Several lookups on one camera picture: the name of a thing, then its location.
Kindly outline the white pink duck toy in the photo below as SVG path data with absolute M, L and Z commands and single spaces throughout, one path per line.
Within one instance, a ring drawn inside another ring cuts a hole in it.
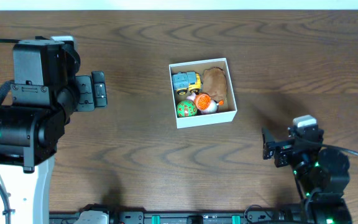
M 196 94 L 196 93 L 192 93 L 191 95 L 187 96 L 186 99 L 187 100 L 191 100 L 194 102 L 194 99 L 196 97 L 196 95 L 199 95 L 199 94 Z M 220 100 L 220 101 L 215 101 L 211 98 L 211 104 L 210 106 L 208 107 L 208 109 L 206 110 L 199 110 L 201 114 L 214 114 L 218 111 L 218 108 L 219 106 L 223 105 L 224 104 L 224 101 L 223 100 Z

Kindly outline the orange round die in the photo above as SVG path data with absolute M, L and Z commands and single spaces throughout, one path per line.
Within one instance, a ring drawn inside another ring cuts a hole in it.
M 194 103 L 199 110 L 206 110 L 211 104 L 211 97 L 206 93 L 196 95 Z

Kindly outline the white cardboard box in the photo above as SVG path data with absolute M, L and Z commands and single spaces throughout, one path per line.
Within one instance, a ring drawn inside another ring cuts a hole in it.
M 230 71 L 226 58 L 215 58 L 209 60 L 174 63 L 168 66 L 170 76 L 178 72 L 188 72 L 188 71 L 195 71 L 200 75 L 202 75 L 205 70 L 213 67 L 221 68 L 225 72 L 226 84 L 227 84 L 227 97 L 224 100 L 224 104 L 218 107 L 218 112 L 215 114 L 206 114 L 206 115 L 198 114 L 196 116 L 179 118 L 177 115 L 177 104 L 182 100 L 184 100 L 189 95 L 189 93 L 183 96 L 179 96 L 174 92 L 173 82 L 171 82 L 174 114 L 175 114 L 178 129 L 203 126 L 209 124 L 226 123 L 226 122 L 231 122 L 234 119 L 237 113 L 237 105 L 236 105 L 236 99 L 233 92 Z

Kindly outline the brown plush toy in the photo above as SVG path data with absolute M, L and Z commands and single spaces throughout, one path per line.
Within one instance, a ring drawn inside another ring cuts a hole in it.
M 202 78 L 203 93 L 208 94 L 212 100 L 223 105 L 227 96 L 227 80 L 224 70 L 219 67 L 207 69 Z

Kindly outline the green round die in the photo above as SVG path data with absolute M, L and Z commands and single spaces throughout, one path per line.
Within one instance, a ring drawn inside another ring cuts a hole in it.
M 191 100 L 183 100 L 177 104 L 177 117 L 191 117 L 196 116 L 198 109 L 195 103 Z

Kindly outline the yellow grey toy truck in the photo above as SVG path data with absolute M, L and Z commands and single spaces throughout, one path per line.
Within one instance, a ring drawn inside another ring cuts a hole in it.
M 202 89 L 201 75 L 194 71 L 176 73 L 172 75 L 172 85 L 178 95 L 199 93 Z

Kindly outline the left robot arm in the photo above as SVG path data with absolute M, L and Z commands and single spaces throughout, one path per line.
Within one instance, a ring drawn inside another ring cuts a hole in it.
M 105 75 L 80 75 L 70 35 L 13 40 L 14 77 L 0 86 L 0 223 L 50 223 L 50 181 L 71 115 L 108 104 Z

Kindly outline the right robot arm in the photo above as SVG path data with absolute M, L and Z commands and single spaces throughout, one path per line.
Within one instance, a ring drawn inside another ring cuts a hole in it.
M 267 219 L 278 223 L 351 223 L 343 199 L 350 181 L 349 158 L 323 146 L 324 130 L 311 115 L 297 117 L 288 128 L 288 139 L 276 141 L 262 128 L 263 158 L 276 167 L 290 166 L 301 201 L 267 210 Z

